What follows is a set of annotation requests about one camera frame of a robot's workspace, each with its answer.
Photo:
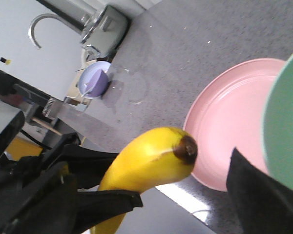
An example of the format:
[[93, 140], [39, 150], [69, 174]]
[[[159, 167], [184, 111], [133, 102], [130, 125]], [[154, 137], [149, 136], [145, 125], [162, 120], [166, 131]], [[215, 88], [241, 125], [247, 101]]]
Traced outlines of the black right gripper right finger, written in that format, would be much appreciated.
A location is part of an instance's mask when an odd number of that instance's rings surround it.
[[293, 234], [293, 190], [253, 166], [236, 148], [226, 181], [245, 234]]

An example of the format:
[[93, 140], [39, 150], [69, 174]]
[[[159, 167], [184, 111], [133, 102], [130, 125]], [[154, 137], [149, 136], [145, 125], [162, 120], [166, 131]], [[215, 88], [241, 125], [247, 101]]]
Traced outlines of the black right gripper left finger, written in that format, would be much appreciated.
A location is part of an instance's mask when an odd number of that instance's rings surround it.
[[142, 207], [137, 192], [92, 192], [115, 153], [82, 148], [63, 135], [40, 156], [8, 159], [0, 140], [0, 234], [80, 234], [101, 221]]

